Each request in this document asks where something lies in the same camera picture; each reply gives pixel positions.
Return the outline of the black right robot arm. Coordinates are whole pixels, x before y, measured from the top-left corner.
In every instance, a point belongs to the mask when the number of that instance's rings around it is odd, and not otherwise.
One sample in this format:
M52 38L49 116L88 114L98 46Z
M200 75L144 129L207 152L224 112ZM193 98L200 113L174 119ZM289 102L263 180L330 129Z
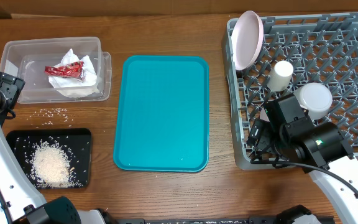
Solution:
M335 124L315 126L309 118L291 123L257 119L247 143L256 149L251 164L302 168L343 223L358 223L358 160Z

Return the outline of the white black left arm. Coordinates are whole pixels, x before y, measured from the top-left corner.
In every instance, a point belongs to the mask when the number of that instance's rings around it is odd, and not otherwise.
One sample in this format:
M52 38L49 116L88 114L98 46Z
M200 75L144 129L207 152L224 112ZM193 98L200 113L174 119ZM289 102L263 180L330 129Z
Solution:
M24 88L0 72L0 223L113 223L101 208L78 210L64 196L46 201L43 189L78 189L90 180L91 132L49 129L2 132Z

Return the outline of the red snack wrapper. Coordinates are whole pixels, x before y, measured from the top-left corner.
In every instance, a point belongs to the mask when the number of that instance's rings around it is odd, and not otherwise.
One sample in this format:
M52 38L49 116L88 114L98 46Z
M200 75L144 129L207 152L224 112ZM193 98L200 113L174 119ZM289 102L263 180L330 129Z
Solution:
M45 67L44 73L50 76L61 78L75 78L82 80L84 62L73 62L60 67Z

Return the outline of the grey-green bowl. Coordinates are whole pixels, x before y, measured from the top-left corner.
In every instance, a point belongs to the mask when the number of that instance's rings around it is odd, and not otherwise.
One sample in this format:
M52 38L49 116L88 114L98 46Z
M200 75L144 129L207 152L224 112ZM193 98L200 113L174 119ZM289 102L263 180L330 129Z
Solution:
M329 89L320 83L308 83L295 90L294 95L299 104L309 111L312 120L326 116L333 102Z

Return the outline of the white rice pile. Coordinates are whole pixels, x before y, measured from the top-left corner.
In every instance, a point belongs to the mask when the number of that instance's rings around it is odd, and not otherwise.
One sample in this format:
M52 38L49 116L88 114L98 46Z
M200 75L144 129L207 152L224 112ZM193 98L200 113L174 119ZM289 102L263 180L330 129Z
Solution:
M34 181L38 189L61 189L83 187L77 176L72 161L71 149L65 152L65 147L58 142L49 143L41 140L34 143L25 162L30 165L27 177Z

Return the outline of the pink small bowl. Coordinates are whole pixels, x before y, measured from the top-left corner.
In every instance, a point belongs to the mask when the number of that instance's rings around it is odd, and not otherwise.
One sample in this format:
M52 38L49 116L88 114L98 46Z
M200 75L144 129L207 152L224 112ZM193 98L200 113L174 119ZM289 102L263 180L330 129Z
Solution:
M269 117L267 116L266 110L264 108L261 108L259 118L266 122L269 122Z

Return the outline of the pink round plate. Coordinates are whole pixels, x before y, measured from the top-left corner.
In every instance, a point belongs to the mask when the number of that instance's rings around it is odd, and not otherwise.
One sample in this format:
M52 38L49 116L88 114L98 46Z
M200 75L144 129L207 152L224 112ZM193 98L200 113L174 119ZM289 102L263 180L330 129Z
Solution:
M256 61L262 48L263 37L262 20L254 11L246 11L238 18L231 35L236 70L244 70Z

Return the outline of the cream cup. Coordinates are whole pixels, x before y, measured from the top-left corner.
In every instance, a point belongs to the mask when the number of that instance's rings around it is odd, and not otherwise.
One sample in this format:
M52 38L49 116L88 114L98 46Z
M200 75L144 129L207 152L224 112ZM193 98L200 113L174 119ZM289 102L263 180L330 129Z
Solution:
M286 60L277 62L269 73L267 87L273 91L283 91L289 85L293 71L294 68L290 62Z

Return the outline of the white napkin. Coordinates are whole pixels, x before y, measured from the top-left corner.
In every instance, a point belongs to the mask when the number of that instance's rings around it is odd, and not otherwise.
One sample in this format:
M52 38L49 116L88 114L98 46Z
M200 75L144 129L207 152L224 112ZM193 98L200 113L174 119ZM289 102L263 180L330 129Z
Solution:
M68 65L69 63L82 62L83 73L81 78L63 78L57 76L48 76L49 83L54 88L69 88L69 90L59 90L59 92L68 98L81 98L89 96L93 93L100 93L97 87L84 88L84 86L93 86L97 84L98 76L94 70L94 66L90 60L89 55L85 55L79 59L70 49L62 58L61 62L55 65L55 68Z

